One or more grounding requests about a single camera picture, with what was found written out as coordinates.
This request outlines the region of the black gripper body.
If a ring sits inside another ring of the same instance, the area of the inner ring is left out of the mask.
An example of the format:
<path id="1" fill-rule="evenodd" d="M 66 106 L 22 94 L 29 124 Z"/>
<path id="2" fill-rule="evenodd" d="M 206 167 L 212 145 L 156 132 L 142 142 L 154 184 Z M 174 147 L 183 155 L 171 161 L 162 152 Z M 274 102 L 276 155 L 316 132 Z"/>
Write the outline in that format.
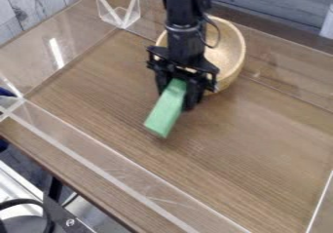
<path id="1" fill-rule="evenodd" d="M 147 67 L 155 73 L 158 71 L 171 72 L 174 78 L 186 81 L 191 81 L 195 77 L 202 77 L 204 89 L 212 93 L 218 92 L 218 74 L 220 69 L 206 57 L 199 57 L 188 63 L 183 63 L 171 59 L 167 47 L 148 46 L 147 51 Z"/>

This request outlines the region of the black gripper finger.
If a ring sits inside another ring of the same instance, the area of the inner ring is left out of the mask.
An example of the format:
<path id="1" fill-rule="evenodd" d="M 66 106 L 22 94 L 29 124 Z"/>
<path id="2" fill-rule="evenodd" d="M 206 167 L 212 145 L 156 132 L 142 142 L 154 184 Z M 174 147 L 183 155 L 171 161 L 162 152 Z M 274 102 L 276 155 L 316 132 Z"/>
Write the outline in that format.
<path id="1" fill-rule="evenodd" d="M 187 85 L 187 95 L 184 109 L 192 110 L 200 103 L 204 94 L 204 83 L 199 80 L 192 79 Z"/>
<path id="2" fill-rule="evenodd" d="M 159 94 L 163 94 L 166 88 L 170 85 L 172 78 L 174 78 L 174 75 L 171 72 L 158 71 L 155 73 L 155 81 L 156 81 L 156 87 L 158 87 Z"/>

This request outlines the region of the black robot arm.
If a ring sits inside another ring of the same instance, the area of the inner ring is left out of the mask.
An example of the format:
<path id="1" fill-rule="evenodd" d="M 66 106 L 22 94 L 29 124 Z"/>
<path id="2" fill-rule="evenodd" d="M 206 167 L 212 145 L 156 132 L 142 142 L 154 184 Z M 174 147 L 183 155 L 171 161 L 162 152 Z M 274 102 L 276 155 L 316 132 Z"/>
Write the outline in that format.
<path id="1" fill-rule="evenodd" d="M 148 46 L 147 67 L 155 72 L 159 94 L 174 79 L 186 82 L 184 110 L 202 102 L 206 91 L 216 92 L 220 69 L 207 59 L 206 49 L 219 46 L 222 33 L 214 45 L 207 43 L 207 26 L 219 27 L 207 15 L 211 0 L 163 0 L 167 11 L 167 46 Z"/>

